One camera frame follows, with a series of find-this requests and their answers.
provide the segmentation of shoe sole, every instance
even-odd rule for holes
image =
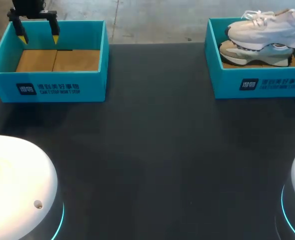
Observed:
[[[245,66],[252,61],[261,61],[268,65],[276,66],[276,67],[288,67],[291,64],[291,60],[292,60],[292,57],[289,57],[289,58],[261,57],[257,59],[239,59],[239,58],[226,56],[222,53],[220,54],[229,63],[232,63],[233,65],[237,65],[240,67]]]
[[[281,44],[281,45],[287,46],[288,48],[295,49],[295,41],[291,41],[290,38],[278,39],[278,40],[275,40],[275,41],[271,40],[270,42],[266,42],[266,43],[248,43],[248,42],[237,41],[237,40],[234,40],[234,39],[229,37],[230,28],[231,27],[228,26],[224,31],[225,35],[228,37],[228,39],[230,41],[232,41],[234,44],[236,44],[237,46],[239,46],[241,48],[244,48],[244,49],[247,49],[247,50],[260,51],[263,48],[265,48],[266,46],[271,45],[271,44]]]

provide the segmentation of brown cardboard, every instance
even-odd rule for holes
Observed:
[[[52,72],[57,50],[24,50],[17,72]]]
[[[279,66],[268,65],[262,61],[253,61],[245,66],[235,66],[226,62],[222,62],[224,69],[251,69],[251,68],[280,68]],[[295,67],[295,57],[292,56],[292,62],[288,67]]]
[[[53,72],[97,71],[100,50],[58,50]]]

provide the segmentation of sneaker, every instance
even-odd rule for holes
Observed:
[[[246,11],[243,18],[227,27],[225,33],[235,44],[261,50],[269,44],[282,44],[295,49],[295,9],[280,13]]]
[[[237,66],[244,66],[254,60],[265,62],[278,67],[288,67],[291,63],[293,49],[284,45],[271,44],[261,51],[252,51],[235,45],[232,41],[225,41],[219,47],[219,53],[228,62]]]

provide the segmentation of shoelace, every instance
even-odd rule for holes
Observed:
[[[275,19],[276,16],[274,14],[274,12],[272,11],[245,11],[245,13],[243,14],[243,16],[241,17],[242,19],[247,19],[247,20],[252,20],[254,25],[256,26],[261,26],[262,23],[263,25],[267,24],[267,20],[268,19]]]

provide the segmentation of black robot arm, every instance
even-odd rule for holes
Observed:
[[[10,22],[13,22],[16,35],[25,43],[29,38],[21,23],[20,17],[28,19],[46,19],[49,21],[55,44],[58,42],[60,27],[57,21],[57,11],[44,10],[45,0],[12,0],[14,7],[7,13]]]

